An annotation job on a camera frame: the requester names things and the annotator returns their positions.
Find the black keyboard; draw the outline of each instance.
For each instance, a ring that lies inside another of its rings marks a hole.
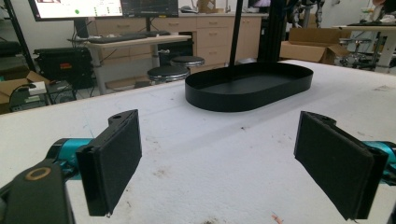
[[[167,31],[141,31],[132,33],[123,33],[121,35],[145,35],[146,37],[155,37],[157,35],[170,35]]]
[[[359,22],[352,23],[348,26],[395,26],[396,22],[381,22],[381,21],[367,21],[367,22]]]
[[[101,37],[101,38],[90,38],[90,41],[93,44],[108,44],[108,43],[116,43],[127,40],[136,40],[136,39],[144,39],[147,38],[146,35],[120,35],[115,37]]]

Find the open cardboard box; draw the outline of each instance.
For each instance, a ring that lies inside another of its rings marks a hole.
[[[350,32],[331,28],[292,28],[289,41],[282,41],[281,59],[296,59],[313,63],[334,64],[335,56],[350,52],[339,45],[339,39],[350,37]]]
[[[9,97],[19,86],[39,81],[44,81],[46,84],[50,83],[48,79],[30,71],[25,66],[2,70],[0,71],[0,77],[4,79],[4,81],[0,81],[0,115],[9,112]]]

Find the computer case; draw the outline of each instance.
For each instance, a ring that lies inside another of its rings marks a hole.
[[[40,75],[49,80],[67,80],[74,90],[93,86],[91,54],[87,48],[35,49]]]

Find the oval black tray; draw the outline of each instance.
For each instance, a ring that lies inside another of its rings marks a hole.
[[[210,111],[252,110],[308,90],[313,73],[288,63],[245,63],[208,70],[186,78],[186,100]]]

